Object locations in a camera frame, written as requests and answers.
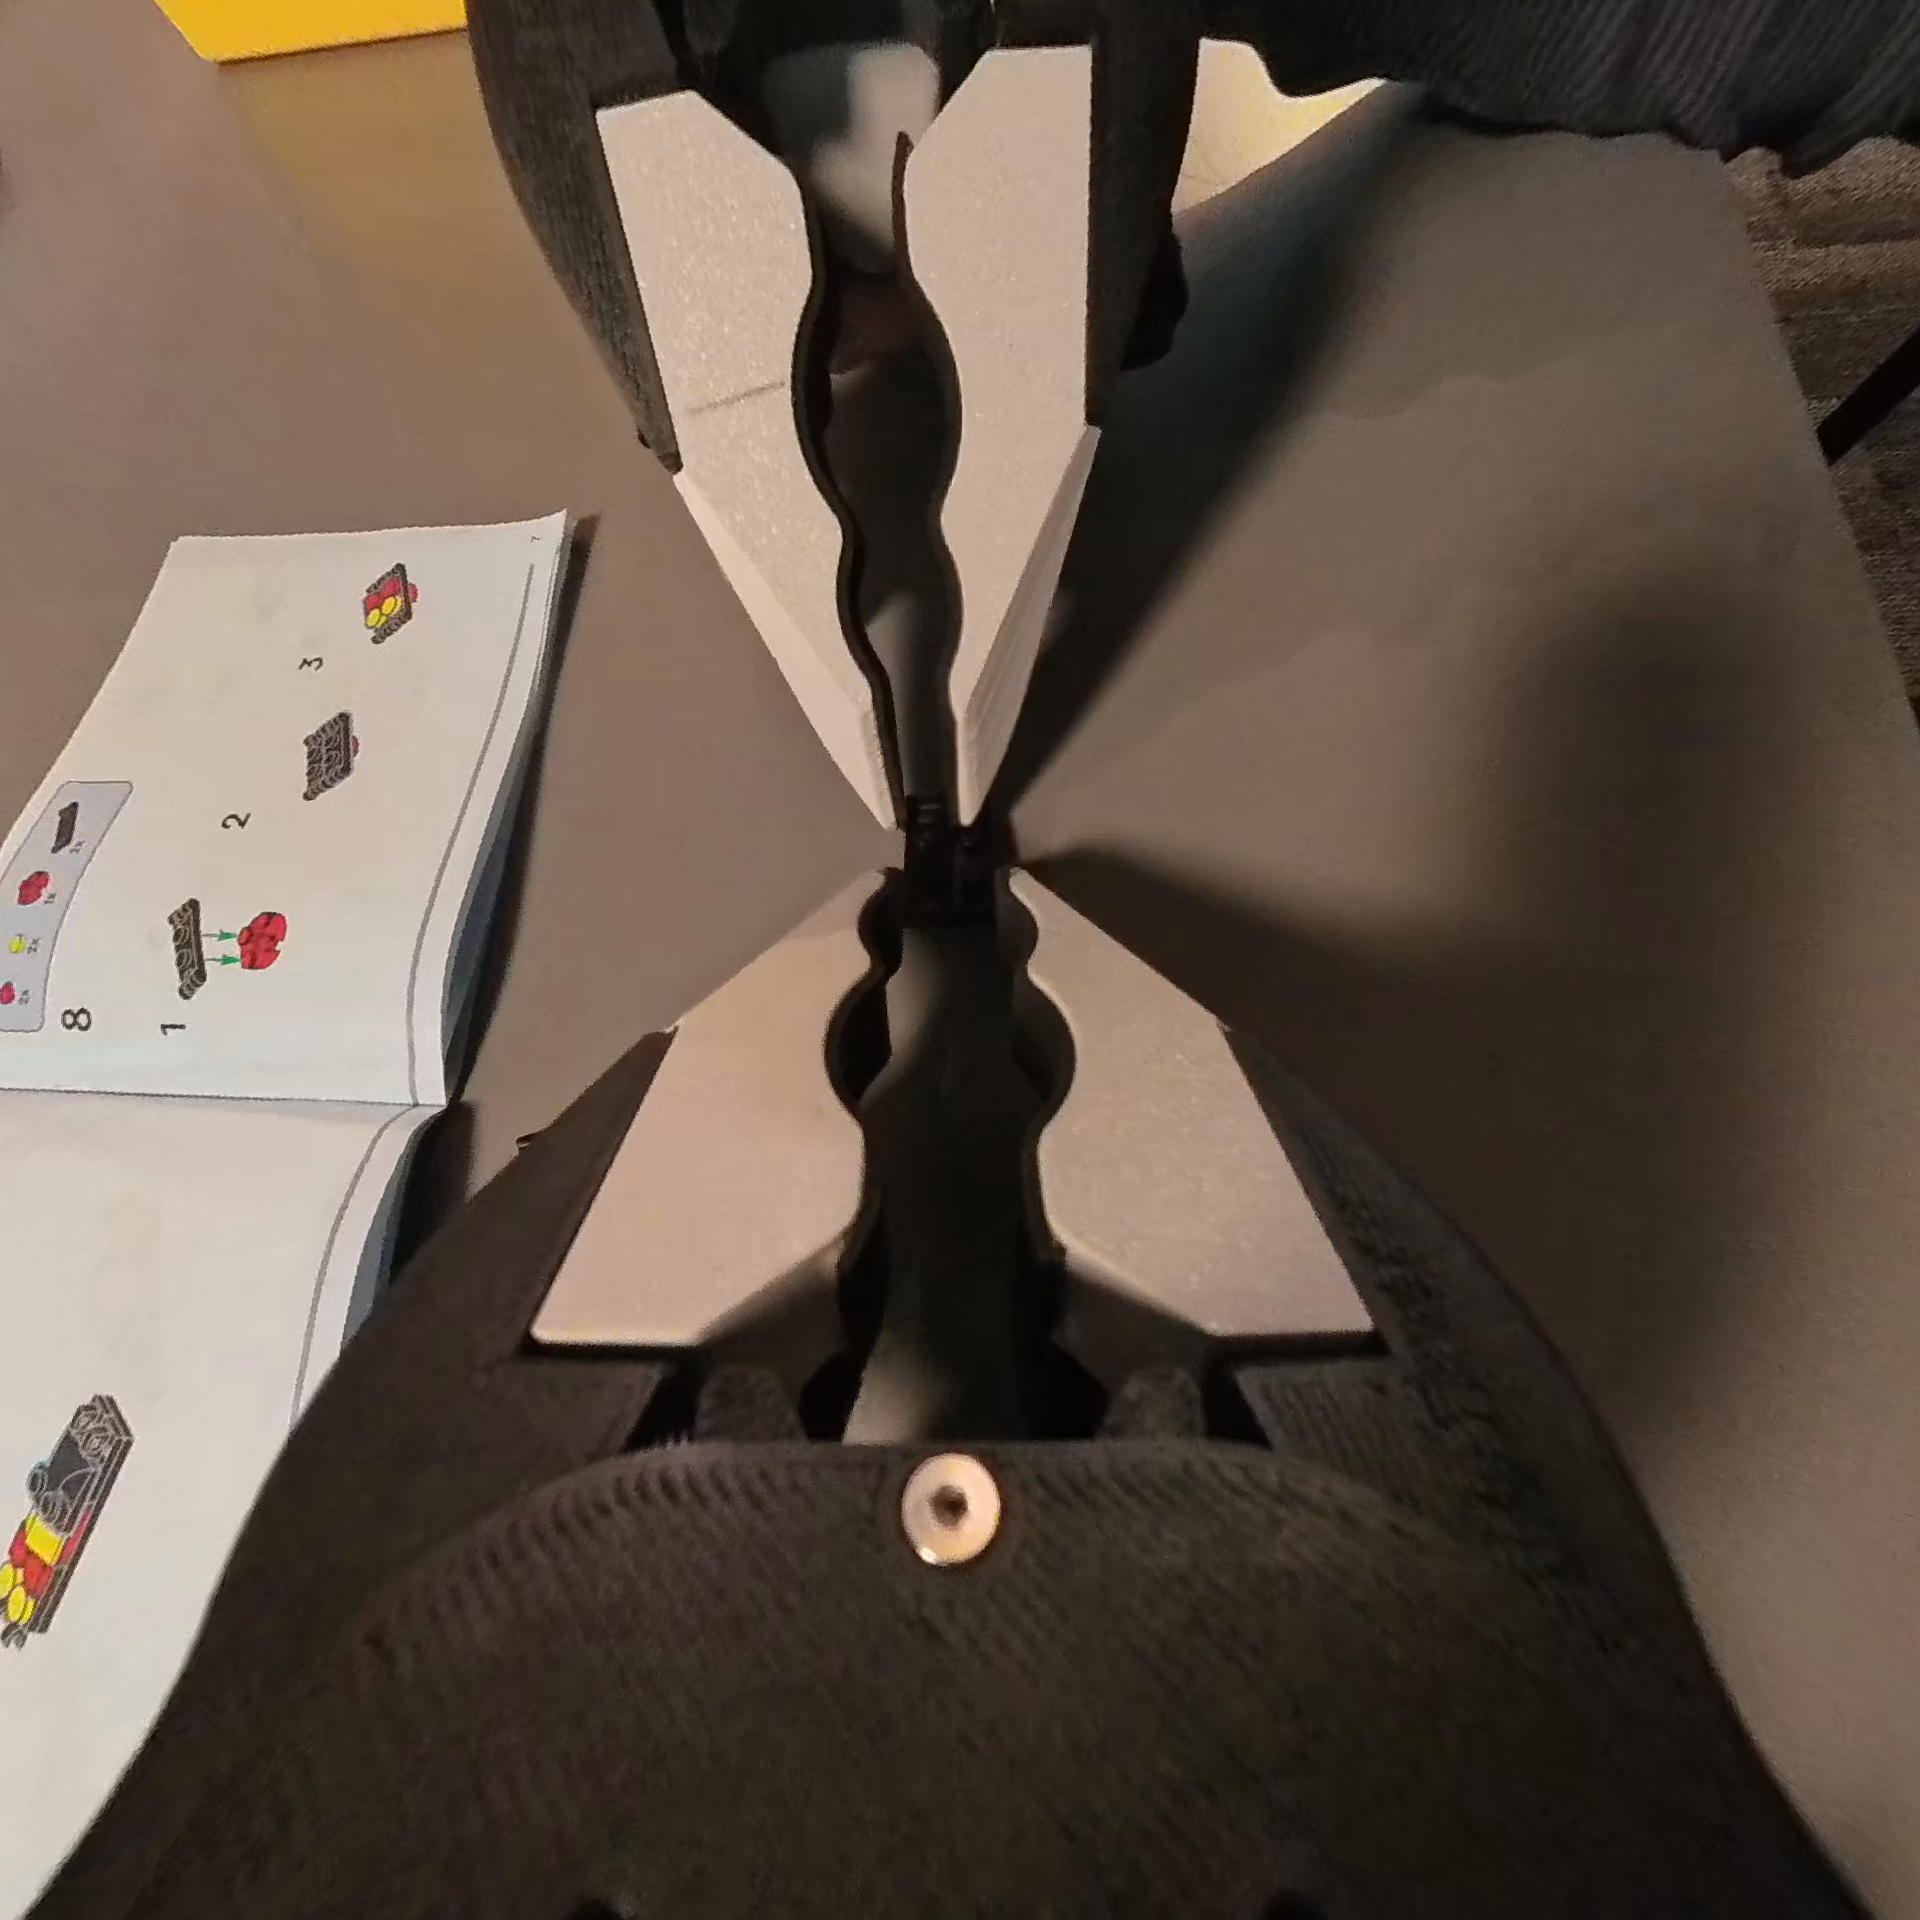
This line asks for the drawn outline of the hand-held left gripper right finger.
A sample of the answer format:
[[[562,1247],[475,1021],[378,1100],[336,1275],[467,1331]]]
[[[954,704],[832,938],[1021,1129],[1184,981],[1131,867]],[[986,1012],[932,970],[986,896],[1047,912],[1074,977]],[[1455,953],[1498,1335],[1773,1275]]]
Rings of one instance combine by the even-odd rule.
[[[1228,1028],[1025,868],[1010,868],[1010,1018],[1033,1098],[1022,1228],[1065,1429],[1171,1379],[1201,1429],[1259,1429],[1245,1366],[1376,1347]]]

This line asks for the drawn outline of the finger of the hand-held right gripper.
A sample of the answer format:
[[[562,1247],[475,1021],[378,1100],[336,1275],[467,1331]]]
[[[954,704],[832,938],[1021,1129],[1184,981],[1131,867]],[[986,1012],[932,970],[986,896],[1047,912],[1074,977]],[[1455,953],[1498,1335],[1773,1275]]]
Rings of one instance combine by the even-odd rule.
[[[697,91],[595,125],[682,502],[831,763],[897,829],[890,696],[851,613],[853,534],[810,419],[822,289],[805,191]]]
[[[986,52],[903,174],[907,260],[957,383],[938,510],[959,586],[954,813],[1018,729],[1093,476],[1093,44]]]

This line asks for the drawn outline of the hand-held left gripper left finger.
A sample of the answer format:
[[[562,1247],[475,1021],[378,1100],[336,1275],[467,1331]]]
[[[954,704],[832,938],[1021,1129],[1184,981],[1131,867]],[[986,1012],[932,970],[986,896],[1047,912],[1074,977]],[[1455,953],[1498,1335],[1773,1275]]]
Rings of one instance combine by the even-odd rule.
[[[697,1003],[531,1322],[541,1359],[757,1375],[839,1436],[880,1201],[864,1107],[894,1058],[900,871],[856,876]]]

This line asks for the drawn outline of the yellow plastic bin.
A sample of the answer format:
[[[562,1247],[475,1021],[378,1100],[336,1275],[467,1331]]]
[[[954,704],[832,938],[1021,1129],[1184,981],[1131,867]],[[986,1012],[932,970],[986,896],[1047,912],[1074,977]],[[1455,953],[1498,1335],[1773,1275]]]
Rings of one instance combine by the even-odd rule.
[[[244,64],[459,34],[468,2],[157,2],[207,63]]]

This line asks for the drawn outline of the black long lego plate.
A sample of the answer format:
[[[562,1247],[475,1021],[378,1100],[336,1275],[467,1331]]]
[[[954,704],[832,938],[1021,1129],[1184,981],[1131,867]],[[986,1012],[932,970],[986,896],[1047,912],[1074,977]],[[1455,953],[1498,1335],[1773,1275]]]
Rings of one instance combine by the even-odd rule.
[[[997,909],[993,821],[959,822],[937,797],[910,797],[903,829],[903,924],[940,930],[986,924]]]

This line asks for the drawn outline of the instruction booklet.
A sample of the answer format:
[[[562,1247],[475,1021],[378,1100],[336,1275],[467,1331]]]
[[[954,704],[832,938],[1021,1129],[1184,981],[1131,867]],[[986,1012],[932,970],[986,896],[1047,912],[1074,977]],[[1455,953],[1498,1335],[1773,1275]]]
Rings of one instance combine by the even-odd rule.
[[[145,1745],[390,1271],[573,537],[176,541],[5,839],[5,1917]]]

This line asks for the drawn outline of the person's right forearm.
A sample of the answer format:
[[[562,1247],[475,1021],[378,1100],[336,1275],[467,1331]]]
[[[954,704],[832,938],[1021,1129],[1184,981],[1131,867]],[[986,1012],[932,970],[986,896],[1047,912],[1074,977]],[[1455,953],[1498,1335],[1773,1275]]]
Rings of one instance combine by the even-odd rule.
[[[1810,174],[1918,139],[1914,2],[1214,2],[1286,95],[1424,88],[1479,125],[1669,135]]]

